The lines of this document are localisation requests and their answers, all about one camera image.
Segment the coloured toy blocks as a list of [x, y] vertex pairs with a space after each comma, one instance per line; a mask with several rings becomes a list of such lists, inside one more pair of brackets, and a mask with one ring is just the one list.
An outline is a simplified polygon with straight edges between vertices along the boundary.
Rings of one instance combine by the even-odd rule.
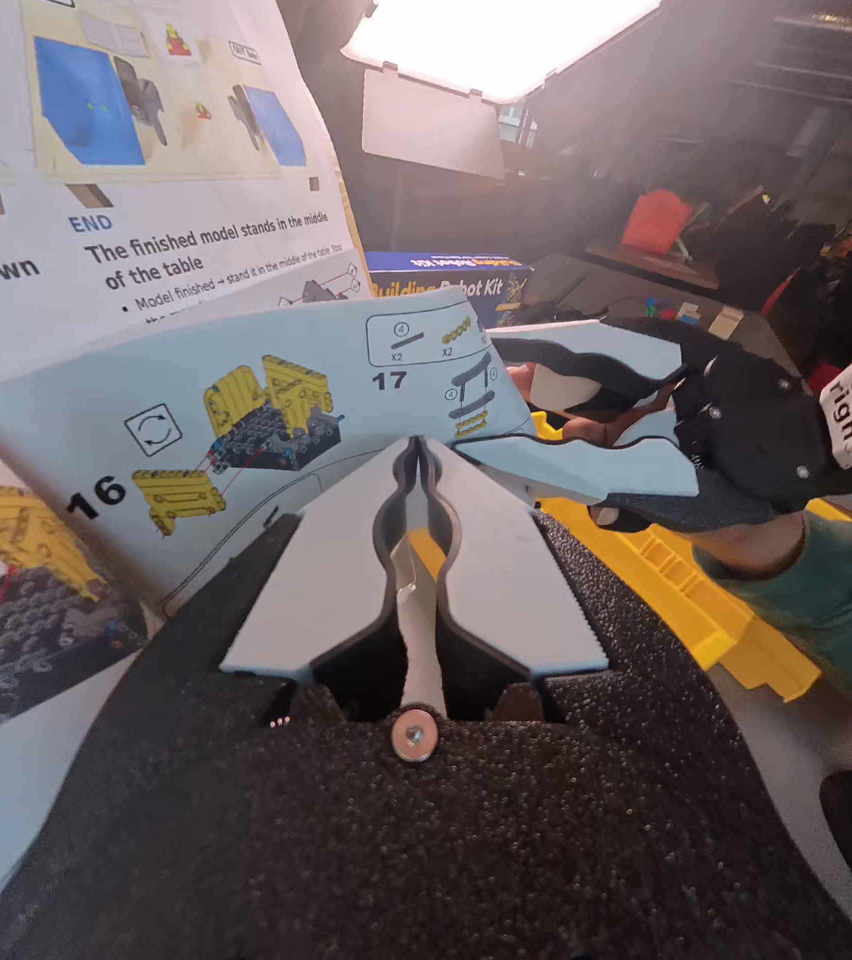
[[689, 301], [679, 303], [655, 295], [646, 299], [646, 316], [651, 319], [676, 320], [694, 326], [698, 325], [701, 319], [698, 304]]

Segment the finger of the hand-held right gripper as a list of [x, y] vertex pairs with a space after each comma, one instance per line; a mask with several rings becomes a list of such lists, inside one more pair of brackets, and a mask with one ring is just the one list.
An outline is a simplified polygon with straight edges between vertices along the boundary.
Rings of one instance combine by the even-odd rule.
[[617, 495], [694, 498], [699, 494], [693, 463], [661, 437], [603, 447], [580, 438], [552, 441], [509, 434], [457, 440], [451, 449], [498, 481], [540, 497], [592, 505]]
[[551, 412], [625, 412], [683, 377], [681, 347], [598, 319], [488, 331], [508, 366], [535, 367], [529, 402]]

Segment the person's right hand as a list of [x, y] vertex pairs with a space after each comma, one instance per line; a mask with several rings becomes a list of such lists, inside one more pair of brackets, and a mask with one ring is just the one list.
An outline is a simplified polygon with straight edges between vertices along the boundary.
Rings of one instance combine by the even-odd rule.
[[[535, 369], [535, 364], [507, 367], [507, 371], [514, 385], [530, 409], [533, 408], [533, 404], [530, 403], [530, 390]], [[653, 401], [643, 406], [631, 408], [618, 418], [609, 422], [595, 421], [584, 416], [570, 416], [556, 413], [555, 416], [564, 421], [559, 433], [564, 440], [581, 439], [595, 446], [611, 448], [627, 429], [635, 425], [642, 418], [666, 409], [669, 405], [673, 389], [674, 385], [664, 387], [662, 390], [659, 390], [659, 393]]]

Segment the person's right forearm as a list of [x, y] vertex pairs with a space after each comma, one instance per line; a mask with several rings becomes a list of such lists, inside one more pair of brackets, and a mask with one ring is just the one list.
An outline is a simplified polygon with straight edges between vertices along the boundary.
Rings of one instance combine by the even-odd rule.
[[852, 700], [852, 522], [803, 511], [684, 539], [715, 583]]

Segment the yellow divided parts bin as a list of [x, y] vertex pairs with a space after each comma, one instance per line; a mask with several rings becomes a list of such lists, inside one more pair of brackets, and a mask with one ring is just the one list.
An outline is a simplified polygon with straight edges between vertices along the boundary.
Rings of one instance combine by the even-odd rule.
[[721, 665], [743, 688], [769, 687], [785, 703], [822, 676], [778, 630], [707, 578], [691, 544], [676, 534], [656, 525], [635, 534], [603, 532], [586, 506], [564, 498], [541, 507], [668, 624], [703, 670]]

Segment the laminated instruction sheet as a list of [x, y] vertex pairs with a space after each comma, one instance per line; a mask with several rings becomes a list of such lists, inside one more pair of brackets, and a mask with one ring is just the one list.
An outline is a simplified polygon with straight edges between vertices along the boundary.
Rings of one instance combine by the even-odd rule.
[[356, 248], [276, 2], [0, 1], [0, 379]]

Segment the robot kit box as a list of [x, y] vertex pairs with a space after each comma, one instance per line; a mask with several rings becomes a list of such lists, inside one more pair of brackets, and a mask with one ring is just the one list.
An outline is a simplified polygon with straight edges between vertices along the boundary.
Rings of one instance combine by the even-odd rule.
[[368, 251], [365, 261], [374, 296], [458, 289], [485, 330], [520, 323], [533, 273], [530, 266], [499, 253]]

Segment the orange fabric item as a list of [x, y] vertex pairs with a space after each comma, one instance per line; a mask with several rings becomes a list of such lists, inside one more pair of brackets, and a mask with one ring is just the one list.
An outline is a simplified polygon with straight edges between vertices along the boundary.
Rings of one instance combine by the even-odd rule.
[[696, 206], [667, 188], [637, 198], [620, 241], [623, 247], [658, 257], [666, 255], [696, 211]]

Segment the lego instruction booklet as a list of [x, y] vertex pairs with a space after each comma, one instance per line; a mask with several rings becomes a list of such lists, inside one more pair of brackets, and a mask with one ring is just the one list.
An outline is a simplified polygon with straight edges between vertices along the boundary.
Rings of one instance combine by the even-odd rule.
[[396, 438], [536, 435], [465, 294], [251, 291], [0, 378], [0, 891], [159, 624]]

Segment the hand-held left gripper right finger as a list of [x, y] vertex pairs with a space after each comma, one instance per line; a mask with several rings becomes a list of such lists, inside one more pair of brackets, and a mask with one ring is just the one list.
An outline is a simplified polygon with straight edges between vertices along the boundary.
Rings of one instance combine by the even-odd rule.
[[469, 651], [528, 681], [608, 668], [528, 502], [433, 438], [423, 438], [423, 490], [445, 557], [439, 608]]

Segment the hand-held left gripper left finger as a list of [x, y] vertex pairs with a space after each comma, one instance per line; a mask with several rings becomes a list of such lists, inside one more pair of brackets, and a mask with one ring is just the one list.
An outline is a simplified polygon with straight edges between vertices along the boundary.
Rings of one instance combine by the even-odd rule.
[[398, 439], [300, 510], [221, 671], [310, 682], [384, 624], [418, 455], [416, 438]]

